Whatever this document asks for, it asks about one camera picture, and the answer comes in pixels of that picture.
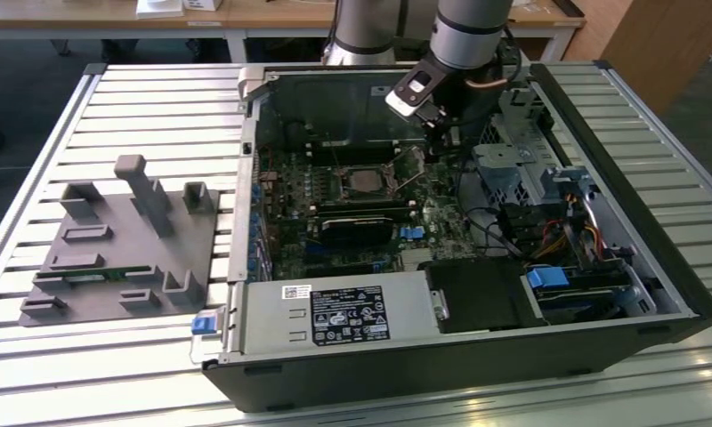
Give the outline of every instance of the table leg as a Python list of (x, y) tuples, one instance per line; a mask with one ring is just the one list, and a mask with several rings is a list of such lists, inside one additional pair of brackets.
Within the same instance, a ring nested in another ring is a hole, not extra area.
[(575, 35), (575, 30), (575, 28), (559, 28), (557, 30), (557, 35), (549, 40), (549, 44), (546, 45), (544, 54), (542, 55), (543, 62), (562, 60), (567, 47), (570, 46), (570, 41)]
[(246, 32), (244, 30), (228, 30), (224, 33), (227, 39), (227, 46), (230, 47), (230, 55), (235, 64), (244, 64), (248, 62), (248, 53), (246, 51)]
[(69, 56), (71, 55), (71, 49), (69, 49), (69, 40), (63, 40), (63, 39), (57, 39), (57, 40), (49, 40), (49, 42), (52, 43), (52, 47), (56, 48), (56, 52), (59, 53), (60, 56)]

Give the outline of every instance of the power supply label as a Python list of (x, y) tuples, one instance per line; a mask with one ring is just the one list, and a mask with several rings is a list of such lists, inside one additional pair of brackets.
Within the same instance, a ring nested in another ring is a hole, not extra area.
[(383, 287), (311, 291), (311, 323), (318, 346), (391, 339)]

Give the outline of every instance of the motherboard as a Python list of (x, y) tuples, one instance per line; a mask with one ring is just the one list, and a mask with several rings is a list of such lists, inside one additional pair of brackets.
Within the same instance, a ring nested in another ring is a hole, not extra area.
[(411, 141), (355, 152), (338, 142), (262, 150), (275, 279), (410, 271), (476, 256), (455, 197), (459, 165), (426, 156)]

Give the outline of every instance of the blue connector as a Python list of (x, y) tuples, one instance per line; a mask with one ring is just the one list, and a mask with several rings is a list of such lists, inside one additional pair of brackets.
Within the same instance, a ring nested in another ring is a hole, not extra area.
[(415, 227), (412, 229), (412, 238), (423, 238), (426, 236), (426, 228)]
[(570, 286), (566, 272), (561, 267), (536, 267), (526, 276), (531, 288)]
[(192, 319), (192, 334), (216, 334), (216, 316), (206, 316)]

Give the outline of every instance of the slotted metal surface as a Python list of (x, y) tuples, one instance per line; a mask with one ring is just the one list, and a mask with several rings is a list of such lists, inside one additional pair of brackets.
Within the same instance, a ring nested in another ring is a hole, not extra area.
[[(712, 290), (712, 182), (610, 73), (591, 64), (551, 68)], [(210, 304), (226, 301), (238, 70), (111, 66), (103, 77), (83, 79), (48, 141), (48, 158), (39, 161), (47, 167), (37, 167), (37, 183), (27, 186), (27, 209), (20, 212), (16, 201), (0, 234), (0, 425), (712, 425), (712, 328), (597, 375), (246, 415), (191, 359), (191, 316), (17, 326), (64, 214), (64, 182), (96, 180), (103, 193), (127, 192), (113, 179), (113, 161), (124, 153), (146, 154), (147, 172), (167, 190), (202, 180), (222, 191)], [(569, 138), (558, 138), (579, 163)]]

